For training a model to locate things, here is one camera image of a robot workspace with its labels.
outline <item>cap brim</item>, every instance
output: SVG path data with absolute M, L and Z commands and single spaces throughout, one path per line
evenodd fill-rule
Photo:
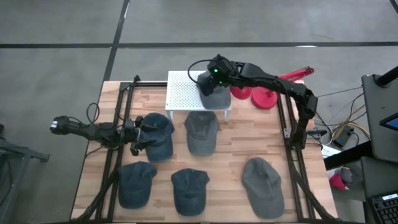
M 179 214 L 195 216 L 201 214 L 206 207 L 206 187 L 197 193 L 195 197 L 183 197 L 174 189 L 174 205 Z
M 149 201 L 151 188 L 152 183 L 148 184 L 142 190 L 131 192 L 119 184 L 118 197 L 120 206 L 126 209 L 136 209 L 145 206 Z
M 226 88 L 222 93 L 212 93 L 208 96 L 199 90 L 200 100 L 208 110 L 222 110 L 231 106 L 231 92 Z
M 197 156 L 210 156 L 214 153 L 217 143 L 217 133 L 209 135 L 206 140 L 198 140 L 187 133 L 188 150 Z
M 149 162 L 163 162 L 173 156 L 172 137 L 168 137 L 160 146 L 146 147 L 145 152 Z
M 282 189 L 278 188 L 273 192 L 274 197 L 260 198 L 248 192 L 250 205 L 254 213 L 260 218 L 278 218 L 283 215 L 285 210 L 285 201 Z

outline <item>red spool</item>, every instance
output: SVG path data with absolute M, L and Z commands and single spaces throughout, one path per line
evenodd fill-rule
M 252 88 L 251 87 L 243 87 L 243 89 L 240 89 L 239 87 L 234 87 L 231 86 L 231 93 L 232 95 L 234 95 L 236 98 L 240 99 L 240 100 L 245 100 L 247 98 L 249 98 L 251 92 L 252 92 Z
M 263 87 L 255 87 L 251 94 L 253 105 L 262 110 L 271 109 L 276 105 L 277 100 L 278 97 L 274 91 Z

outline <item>red object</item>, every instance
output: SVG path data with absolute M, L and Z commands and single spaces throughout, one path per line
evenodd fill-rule
M 329 183 L 337 189 L 346 190 L 343 181 L 341 180 L 340 174 L 334 174 L 332 177 L 330 177 Z
M 240 100 L 245 100 L 249 98 L 252 88 L 251 87 L 243 87 L 243 89 L 240 89 L 239 87 L 231 86 L 231 93 L 234 95 L 236 98 Z
M 285 75 L 279 76 L 279 78 L 283 78 L 289 80 L 291 82 L 300 80 L 307 75 L 311 75 L 314 72 L 313 68 L 307 67 L 295 72 L 290 72 Z M 251 101 L 254 106 L 262 110 L 268 110 L 274 107 L 277 103 L 277 95 L 274 91 L 268 90 L 263 87 L 256 87 L 253 90 L 251 95 Z
M 262 110 L 271 109 L 275 106 L 277 100 L 278 97 L 274 91 L 270 91 L 263 87 L 255 87 L 251 94 L 251 102 L 253 105 Z

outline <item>keyboard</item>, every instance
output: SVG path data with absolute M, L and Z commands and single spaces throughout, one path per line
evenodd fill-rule
M 378 224 L 398 223 L 398 192 L 373 197 L 370 203 Z

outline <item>red cloth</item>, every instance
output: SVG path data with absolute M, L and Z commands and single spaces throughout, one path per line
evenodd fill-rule
M 334 174 L 332 177 L 330 177 L 329 183 L 330 183 L 330 185 L 332 185 L 333 187 L 336 187 L 337 189 L 346 190 L 346 188 L 343 184 L 343 181 L 340 177 L 340 174 Z

